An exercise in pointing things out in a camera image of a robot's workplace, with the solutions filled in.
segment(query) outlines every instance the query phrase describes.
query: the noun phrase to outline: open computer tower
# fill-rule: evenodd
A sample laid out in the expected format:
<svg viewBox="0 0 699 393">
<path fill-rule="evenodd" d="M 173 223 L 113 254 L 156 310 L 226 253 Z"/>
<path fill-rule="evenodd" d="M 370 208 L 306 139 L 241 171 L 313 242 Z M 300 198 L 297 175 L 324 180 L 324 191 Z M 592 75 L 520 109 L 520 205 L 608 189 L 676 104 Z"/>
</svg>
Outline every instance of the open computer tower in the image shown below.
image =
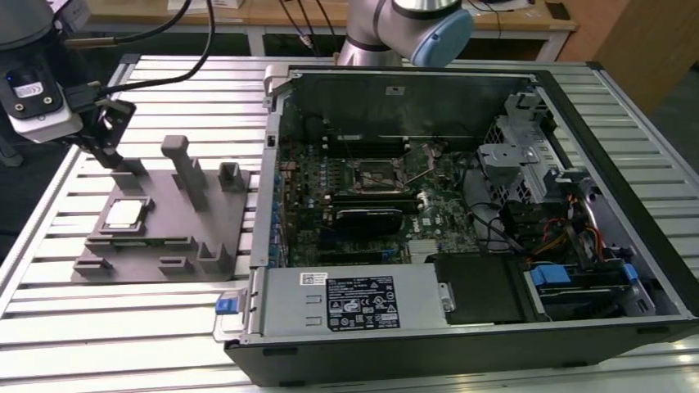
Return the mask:
<svg viewBox="0 0 699 393">
<path fill-rule="evenodd" d="M 699 284 L 546 71 L 289 66 L 242 334 L 261 386 L 596 364 Z"/>
</svg>

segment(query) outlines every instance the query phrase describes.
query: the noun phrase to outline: motherboard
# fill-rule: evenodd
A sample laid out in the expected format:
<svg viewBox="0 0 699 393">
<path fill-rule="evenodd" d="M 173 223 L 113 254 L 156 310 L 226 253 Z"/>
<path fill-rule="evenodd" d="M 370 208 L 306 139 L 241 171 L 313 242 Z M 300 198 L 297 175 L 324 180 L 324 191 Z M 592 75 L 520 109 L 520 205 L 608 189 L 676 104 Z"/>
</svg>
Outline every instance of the motherboard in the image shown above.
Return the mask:
<svg viewBox="0 0 699 393">
<path fill-rule="evenodd" d="M 478 251 L 441 146 L 334 140 L 280 147 L 286 266 L 408 264 Z"/>
</svg>

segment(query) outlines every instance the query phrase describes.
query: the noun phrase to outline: gray plastic peg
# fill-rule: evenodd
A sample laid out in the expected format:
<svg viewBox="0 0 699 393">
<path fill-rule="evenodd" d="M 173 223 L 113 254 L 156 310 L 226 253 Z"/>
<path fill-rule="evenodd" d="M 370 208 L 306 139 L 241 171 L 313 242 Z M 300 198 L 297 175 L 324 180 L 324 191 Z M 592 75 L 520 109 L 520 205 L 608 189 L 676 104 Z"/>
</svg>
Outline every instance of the gray plastic peg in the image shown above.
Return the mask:
<svg viewBox="0 0 699 393">
<path fill-rule="evenodd" d="M 174 170 L 177 171 L 178 182 L 189 196 L 189 202 L 196 211 L 204 211 L 208 208 L 206 195 L 204 188 L 206 180 L 196 160 L 189 158 L 186 147 L 189 140 L 182 135 L 168 135 L 160 144 L 162 155 L 172 160 Z"/>
</svg>

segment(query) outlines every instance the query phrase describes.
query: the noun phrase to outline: metal slotted surface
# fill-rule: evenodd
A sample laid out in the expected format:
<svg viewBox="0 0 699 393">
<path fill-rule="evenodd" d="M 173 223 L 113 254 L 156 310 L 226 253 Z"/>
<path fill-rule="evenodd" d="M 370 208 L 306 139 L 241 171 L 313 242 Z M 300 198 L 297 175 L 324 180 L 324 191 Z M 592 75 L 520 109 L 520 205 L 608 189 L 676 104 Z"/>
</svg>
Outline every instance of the metal slotted surface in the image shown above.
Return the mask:
<svg viewBox="0 0 699 393">
<path fill-rule="evenodd" d="M 186 56 L 144 56 L 129 69 L 129 82 L 178 75 L 194 61 L 194 57 Z M 34 243 L 28 243 L 26 265 L 17 264 L 18 287 L 16 291 L 14 286 L 6 289 L 12 297 L 0 320 L 2 392 L 278 391 L 249 384 L 210 338 L 217 295 L 246 285 L 245 251 L 250 244 L 265 125 L 262 71 L 274 62 L 329 64 L 308 58 L 217 57 L 192 80 L 121 96 L 138 108 L 118 147 L 124 156 L 142 158 L 149 169 L 170 168 L 160 154 L 160 142 L 168 134 L 182 134 L 189 138 L 189 154 L 200 158 L 204 168 L 234 160 L 254 173 L 237 280 L 70 284 L 73 258 L 81 252 L 84 237 L 113 186 L 108 171 L 89 157 L 78 156 L 48 210 L 46 225 L 38 225 Z M 676 153 L 664 139 L 643 124 L 644 119 L 629 115 L 629 104 L 619 102 L 619 93 L 617 97 L 612 95 L 611 85 L 603 83 L 604 75 L 595 74 L 583 64 L 464 61 L 452 66 L 516 70 L 534 67 L 552 72 L 684 261 L 699 273 L 696 178 L 685 171 L 683 161 L 673 158 Z M 572 161 L 579 162 L 569 142 L 563 140 L 561 144 Z M 641 391 L 696 391 L 696 365 L 699 337 L 691 337 L 645 346 L 585 368 L 366 382 L 301 391 L 500 391 L 506 386 L 530 392 L 639 387 Z"/>
</svg>

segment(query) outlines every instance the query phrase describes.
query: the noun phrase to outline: power supply label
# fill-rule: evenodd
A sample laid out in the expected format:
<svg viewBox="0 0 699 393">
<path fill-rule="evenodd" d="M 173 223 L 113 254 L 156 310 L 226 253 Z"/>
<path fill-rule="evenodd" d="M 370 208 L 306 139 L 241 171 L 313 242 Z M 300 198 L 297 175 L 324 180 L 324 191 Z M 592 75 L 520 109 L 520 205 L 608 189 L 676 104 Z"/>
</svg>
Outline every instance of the power supply label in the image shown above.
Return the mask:
<svg viewBox="0 0 699 393">
<path fill-rule="evenodd" d="M 328 278 L 325 291 L 330 331 L 400 327 L 393 277 Z"/>
</svg>

